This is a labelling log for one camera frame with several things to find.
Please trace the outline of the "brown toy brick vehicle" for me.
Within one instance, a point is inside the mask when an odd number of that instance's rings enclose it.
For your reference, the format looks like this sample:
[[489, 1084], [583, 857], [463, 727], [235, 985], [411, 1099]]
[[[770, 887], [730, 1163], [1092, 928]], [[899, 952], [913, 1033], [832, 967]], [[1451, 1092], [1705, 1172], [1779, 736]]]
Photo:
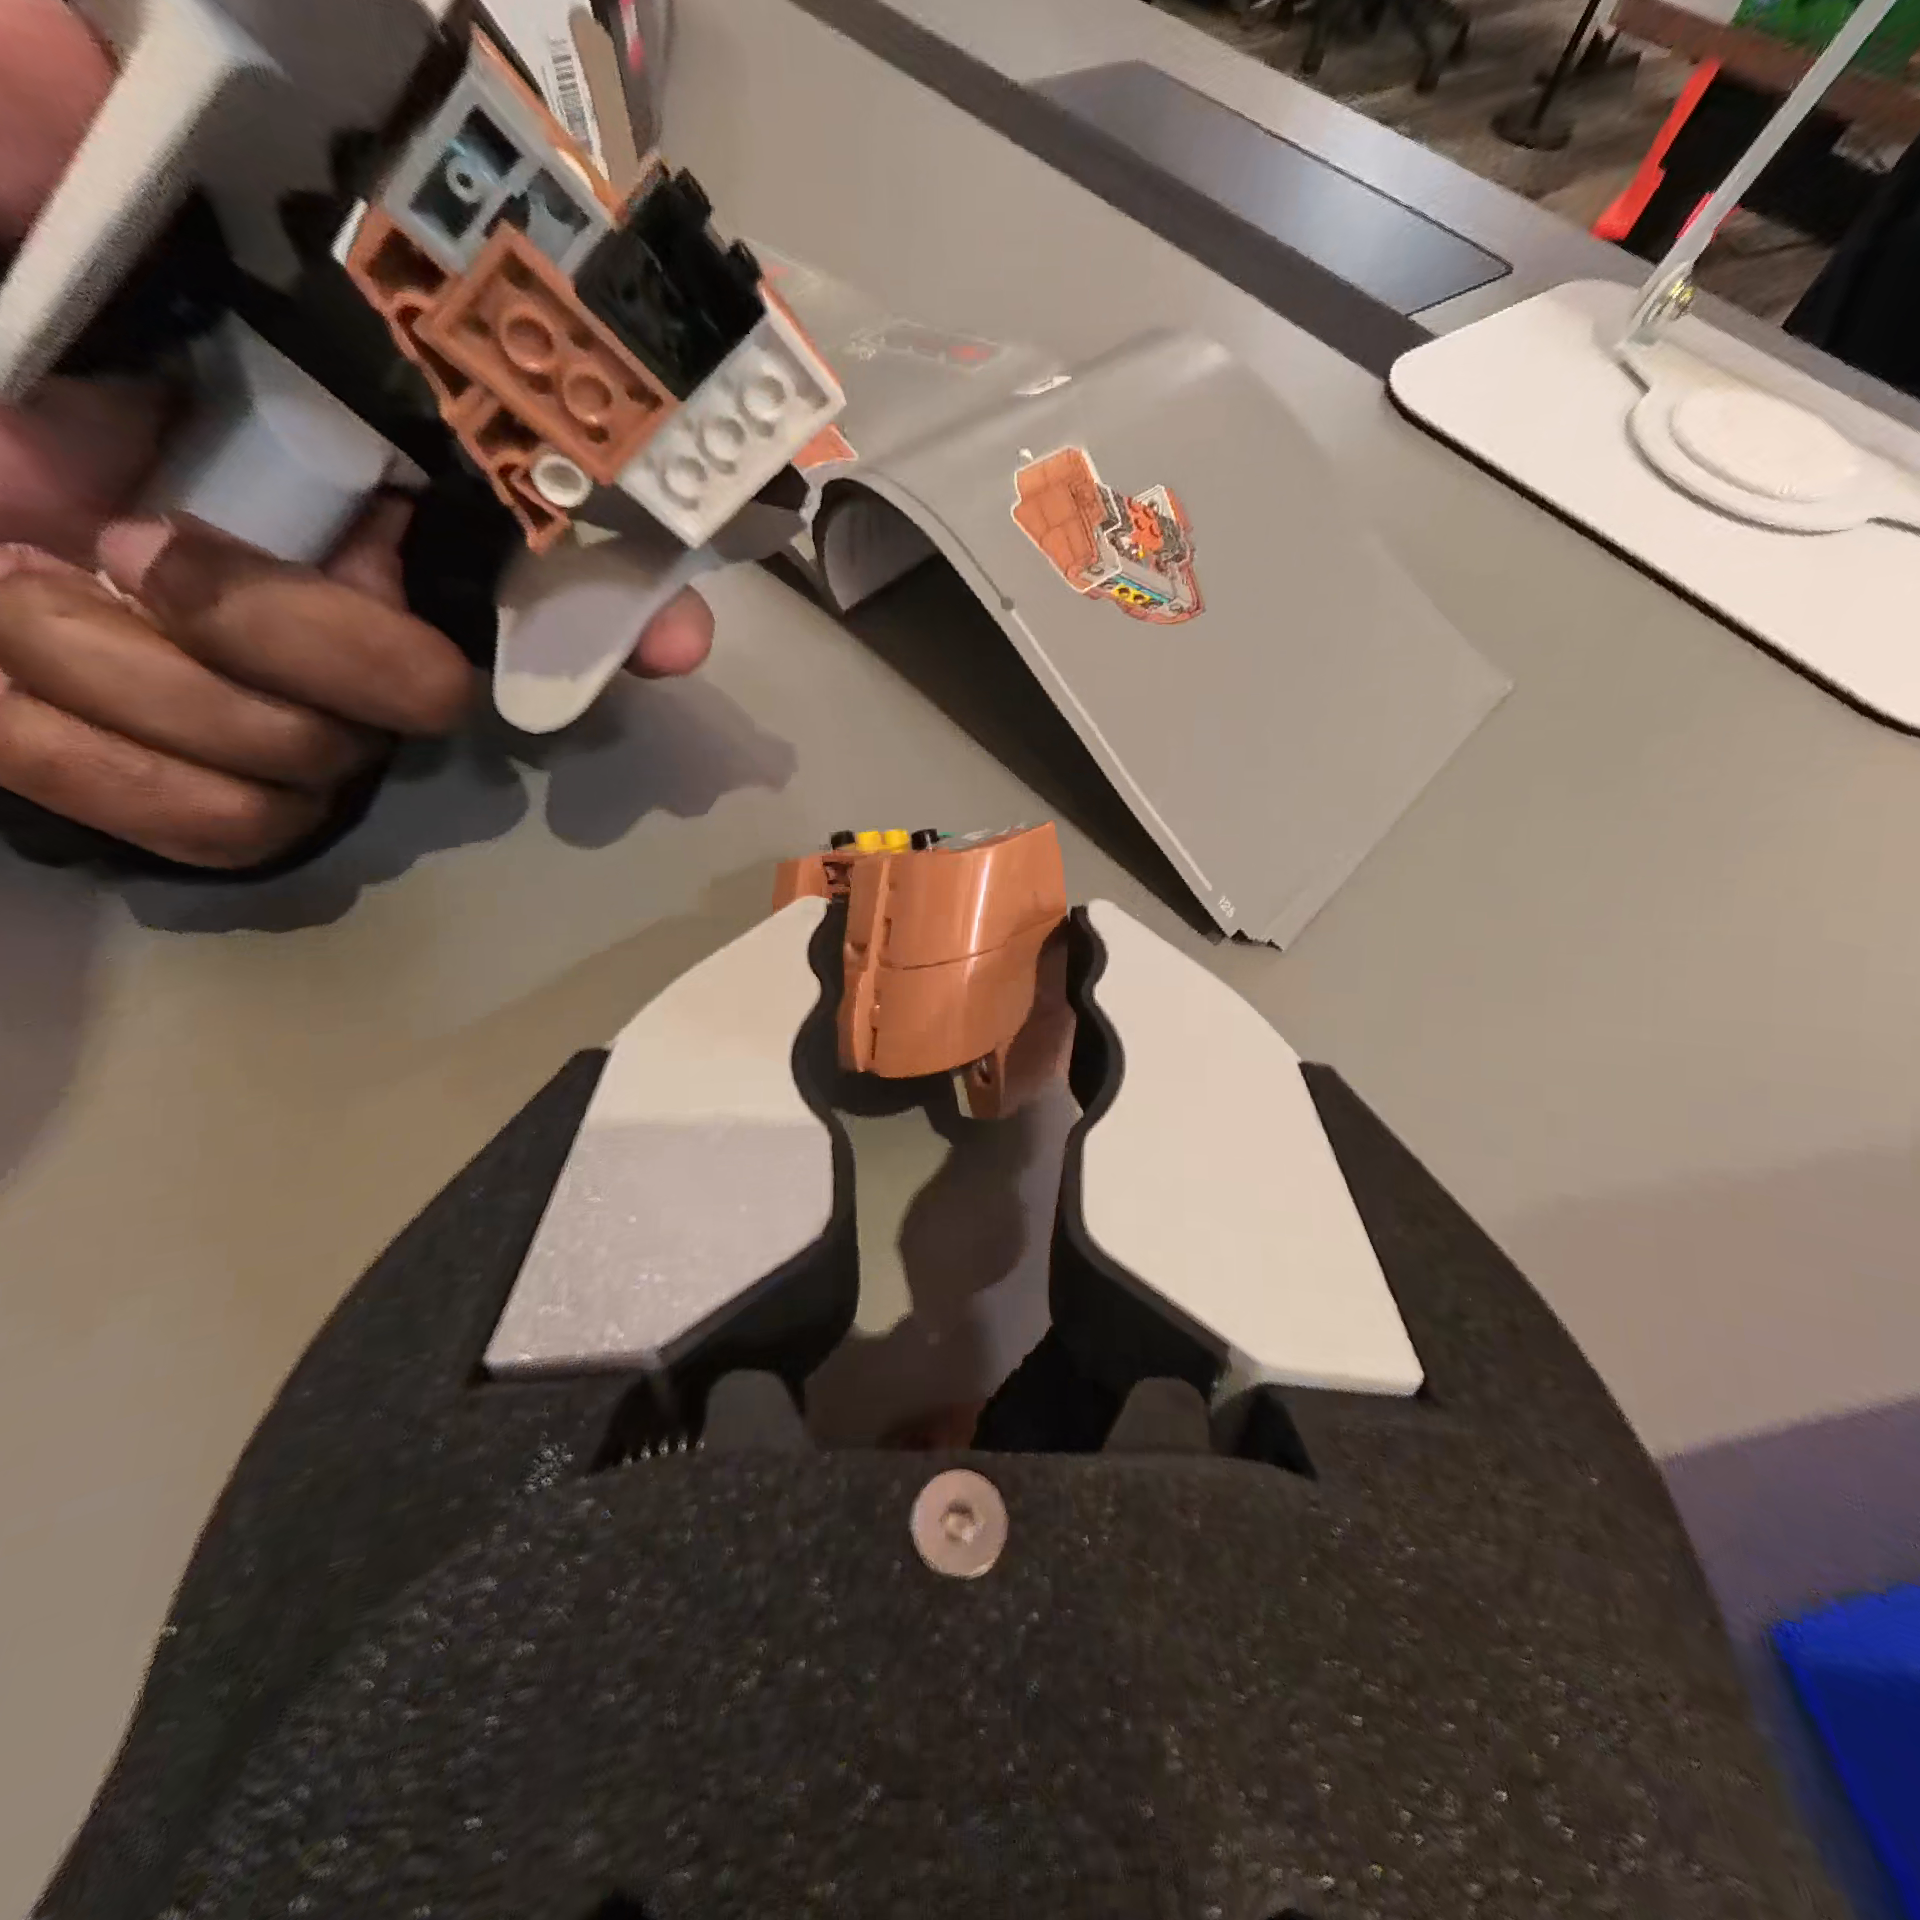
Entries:
[[967, 1116], [1008, 1121], [1066, 1068], [1066, 857], [1055, 824], [860, 830], [776, 870], [774, 908], [846, 913], [836, 1063], [875, 1082], [945, 1078]]

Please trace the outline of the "blue plastic bin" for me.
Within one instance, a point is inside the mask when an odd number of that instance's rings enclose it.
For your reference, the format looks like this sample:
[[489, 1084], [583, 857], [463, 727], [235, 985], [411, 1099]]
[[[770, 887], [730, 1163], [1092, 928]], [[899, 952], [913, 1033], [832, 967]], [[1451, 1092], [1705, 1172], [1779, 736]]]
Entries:
[[1900, 1916], [1919, 1916], [1919, 1585], [1779, 1620], [1769, 1643]]

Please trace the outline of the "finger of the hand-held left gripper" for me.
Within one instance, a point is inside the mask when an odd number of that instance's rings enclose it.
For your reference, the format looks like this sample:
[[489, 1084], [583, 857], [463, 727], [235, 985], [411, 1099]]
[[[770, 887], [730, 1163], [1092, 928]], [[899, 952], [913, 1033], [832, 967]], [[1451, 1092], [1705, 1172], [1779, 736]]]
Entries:
[[25, 399], [102, 315], [242, 94], [283, 78], [259, 6], [102, 2], [78, 15], [106, 43], [113, 83], [6, 271], [6, 403]]
[[244, 322], [191, 358], [188, 406], [142, 514], [191, 516], [274, 560], [319, 567], [385, 491], [416, 497], [425, 472]]

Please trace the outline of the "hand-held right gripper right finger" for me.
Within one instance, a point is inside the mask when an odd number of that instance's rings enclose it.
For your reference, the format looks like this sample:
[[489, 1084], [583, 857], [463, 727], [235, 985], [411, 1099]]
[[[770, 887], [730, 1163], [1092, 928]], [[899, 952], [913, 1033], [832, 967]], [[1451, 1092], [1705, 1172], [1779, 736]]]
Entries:
[[1414, 1399], [1425, 1368], [1305, 1063], [1111, 900], [1072, 914], [1059, 1336], [1124, 1398], [1163, 1377]]

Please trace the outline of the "white stand with flat base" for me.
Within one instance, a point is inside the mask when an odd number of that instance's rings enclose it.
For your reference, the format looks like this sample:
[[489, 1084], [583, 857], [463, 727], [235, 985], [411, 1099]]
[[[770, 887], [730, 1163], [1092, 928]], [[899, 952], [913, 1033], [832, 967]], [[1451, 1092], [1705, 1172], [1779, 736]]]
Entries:
[[1569, 281], [1403, 353], [1451, 450], [1891, 730], [1919, 732], [1919, 436], [1689, 315], [1694, 268], [1879, 27], [1858, 6], [1638, 296]]

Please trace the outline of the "open grey booklet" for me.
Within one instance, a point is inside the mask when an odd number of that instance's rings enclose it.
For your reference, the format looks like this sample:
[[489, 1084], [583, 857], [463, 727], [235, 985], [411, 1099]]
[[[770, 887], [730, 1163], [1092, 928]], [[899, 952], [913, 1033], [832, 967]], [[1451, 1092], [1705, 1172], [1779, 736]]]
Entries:
[[1226, 346], [1059, 354], [774, 276], [849, 395], [801, 459], [816, 595], [946, 564], [1215, 927], [1290, 946], [1508, 679]]

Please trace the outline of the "brown toy brick assembly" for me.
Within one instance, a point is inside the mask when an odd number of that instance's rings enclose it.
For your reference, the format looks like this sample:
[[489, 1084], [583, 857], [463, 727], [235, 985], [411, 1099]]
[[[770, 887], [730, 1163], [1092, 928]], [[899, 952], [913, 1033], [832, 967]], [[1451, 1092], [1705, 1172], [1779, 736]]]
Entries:
[[606, 491], [708, 544], [846, 392], [694, 171], [620, 190], [482, 25], [336, 248], [536, 556]]

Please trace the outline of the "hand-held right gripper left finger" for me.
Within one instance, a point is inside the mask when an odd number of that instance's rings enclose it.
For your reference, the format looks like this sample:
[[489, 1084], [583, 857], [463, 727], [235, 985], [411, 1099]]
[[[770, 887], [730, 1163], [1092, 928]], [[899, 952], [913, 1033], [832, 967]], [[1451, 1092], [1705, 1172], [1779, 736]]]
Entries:
[[615, 1035], [484, 1351], [492, 1379], [810, 1379], [857, 1308], [851, 1148], [806, 1044], [806, 897]]

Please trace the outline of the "long brown-edged table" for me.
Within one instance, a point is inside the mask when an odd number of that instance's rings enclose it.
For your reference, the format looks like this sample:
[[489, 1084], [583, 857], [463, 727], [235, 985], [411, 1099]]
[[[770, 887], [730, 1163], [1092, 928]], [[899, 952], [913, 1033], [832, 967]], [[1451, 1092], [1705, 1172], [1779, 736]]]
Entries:
[[[1665, 49], [1728, 78], [1785, 97], [1856, 12], [1855, 2], [1616, 2], [1606, 20], [1624, 38]], [[1896, 2], [1820, 107], [1848, 129], [1891, 145], [1919, 132], [1919, 6]]]

